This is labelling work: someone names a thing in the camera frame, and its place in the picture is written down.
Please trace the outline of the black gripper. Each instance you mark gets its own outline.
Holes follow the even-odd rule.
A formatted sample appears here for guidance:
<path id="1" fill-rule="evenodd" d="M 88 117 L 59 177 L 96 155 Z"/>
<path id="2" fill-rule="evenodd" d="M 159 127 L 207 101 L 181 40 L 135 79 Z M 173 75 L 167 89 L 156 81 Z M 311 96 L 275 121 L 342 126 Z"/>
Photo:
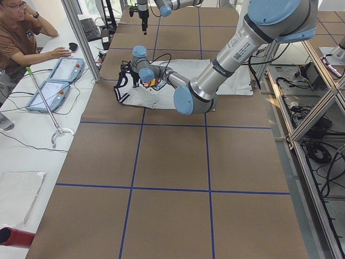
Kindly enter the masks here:
<path id="1" fill-rule="evenodd" d="M 149 18 L 149 11 L 148 10 L 139 10 L 139 18 L 142 20 L 142 32 L 144 35 L 147 35 L 147 28 L 148 28 L 148 18 Z"/>
<path id="2" fill-rule="evenodd" d="M 140 81 L 139 74 L 133 70 L 130 70 L 130 75 L 133 80 L 133 88 L 139 87 L 139 81 Z"/>

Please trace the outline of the person's hand on mouse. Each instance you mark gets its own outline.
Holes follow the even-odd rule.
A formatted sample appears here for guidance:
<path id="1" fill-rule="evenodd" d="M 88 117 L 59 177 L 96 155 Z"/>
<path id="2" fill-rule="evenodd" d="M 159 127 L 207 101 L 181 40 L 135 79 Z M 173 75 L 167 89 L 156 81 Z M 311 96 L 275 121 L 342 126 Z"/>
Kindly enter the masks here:
<path id="1" fill-rule="evenodd" d="M 54 59 L 61 57 L 70 57 L 72 52 L 64 47 L 58 47 L 51 52 L 51 57 Z"/>

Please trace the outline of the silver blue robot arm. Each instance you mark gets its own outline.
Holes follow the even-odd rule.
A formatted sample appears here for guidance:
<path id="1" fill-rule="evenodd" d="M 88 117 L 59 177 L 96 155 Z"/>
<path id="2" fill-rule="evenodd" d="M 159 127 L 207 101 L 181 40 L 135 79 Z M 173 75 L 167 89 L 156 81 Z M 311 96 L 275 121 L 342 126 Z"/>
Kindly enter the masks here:
<path id="1" fill-rule="evenodd" d="M 154 2 L 160 13 L 157 17 L 168 17 L 174 10 L 188 6 L 199 7 L 202 5 L 203 0 L 157 0 Z M 134 13 L 138 13 L 139 19 L 141 20 L 142 32 L 146 35 L 149 18 L 149 1 L 137 1 L 134 6 L 130 6 L 129 15 L 133 17 Z"/>
<path id="2" fill-rule="evenodd" d="M 141 45 L 133 49 L 130 70 L 144 83 L 162 79 L 175 88 L 174 106 L 180 114 L 207 113 L 216 107 L 221 84 L 260 46 L 311 39 L 317 12 L 317 1 L 250 1 L 241 28 L 197 78 L 187 79 L 169 67 L 151 64 Z"/>

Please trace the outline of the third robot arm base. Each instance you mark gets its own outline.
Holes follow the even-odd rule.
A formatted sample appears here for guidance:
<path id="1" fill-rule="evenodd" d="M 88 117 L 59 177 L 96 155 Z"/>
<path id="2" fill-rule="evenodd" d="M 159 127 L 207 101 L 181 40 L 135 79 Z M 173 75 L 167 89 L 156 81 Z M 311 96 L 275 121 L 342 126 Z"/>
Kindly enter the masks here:
<path id="1" fill-rule="evenodd" d="M 319 47 L 326 65 L 344 66 L 344 38 L 336 47 Z"/>

